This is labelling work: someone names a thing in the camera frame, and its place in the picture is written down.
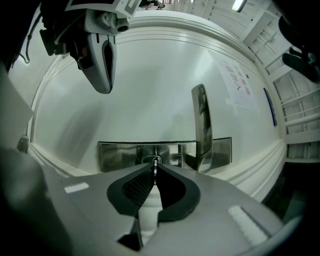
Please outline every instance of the white tape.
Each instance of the white tape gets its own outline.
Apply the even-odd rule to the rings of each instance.
[[[89,185],[87,183],[85,183],[85,182],[82,182],[82,183],[66,186],[64,188],[64,190],[65,190],[65,192],[67,194],[70,194],[70,193],[73,193],[73,192],[85,190],[87,188],[89,188]]]

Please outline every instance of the curved white wall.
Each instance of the curved white wall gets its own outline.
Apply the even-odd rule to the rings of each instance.
[[[154,17],[172,17],[172,18],[182,19],[185,21],[193,21],[195,23],[199,23],[201,25],[205,25],[210,28],[213,28],[237,41],[239,40],[235,35],[230,33],[228,30],[225,30],[223,27],[219,26],[218,24],[211,22],[209,20],[206,20],[202,17],[191,15],[184,12],[178,12],[178,11],[172,12],[172,11],[163,9],[161,11],[156,11],[156,10],[137,11],[134,15],[134,18],[143,18],[143,17],[152,17],[152,19]]]
[[[201,83],[209,98],[214,138],[232,137],[228,167],[247,161],[279,138],[265,83],[252,64],[244,62],[241,68],[249,76],[258,109],[237,107],[235,113],[226,103],[230,96],[213,55],[241,56],[228,53],[232,49],[225,45],[222,50],[206,44],[195,33],[196,39],[190,39],[180,29],[166,34],[157,30],[163,28],[153,27],[153,34],[132,29],[130,37],[118,38],[111,94],[97,93],[70,59],[73,63],[55,74],[43,91],[34,143],[71,166],[96,173],[98,141],[194,140],[191,89]]]
[[[232,10],[234,2],[194,0],[191,3],[189,0],[174,0],[172,3],[174,11],[212,21],[249,47],[255,55],[256,64],[269,80],[269,92],[278,117],[281,138],[288,144],[286,161],[319,163],[319,83],[311,82],[283,64],[282,54],[289,51],[291,44],[279,31],[278,23],[282,14],[271,0],[248,1],[240,13]],[[291,121],[299,124],[291,126]]]

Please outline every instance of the reflective metal panel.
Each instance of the reflective metal panel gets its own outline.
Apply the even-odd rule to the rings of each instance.
[[[142,163],[160,162],[189,170],[188,157],[196,157],[196,141],[123,143],[98,142],[98,162],[101,172],[111,172]],[[214,169],[228,165],[232,161],[231,138],[212,141],[212,158],[204,158],[200,170]]]
[[[186,155],[185,160],[192,169],[204,173],[210,170],[213,157],[212,129],[206,89],[199,84],[191,91],[195,121],[195,157]]]

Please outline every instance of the paper sign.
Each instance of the paper sign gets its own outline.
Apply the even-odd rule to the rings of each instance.
[[[257,103],[253,91],[239,63],[233,59],[215,59],[218,62],[219,71],[221,72],[233,104],[237,107],[257,110]]]

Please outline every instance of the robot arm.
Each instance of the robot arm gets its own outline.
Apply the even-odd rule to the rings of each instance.
[[[44,1],[41,38],[51,56],[70,53],[78,68],[102,94],[113,88],[116,66],[115,36],[130,28],[141,0]]]

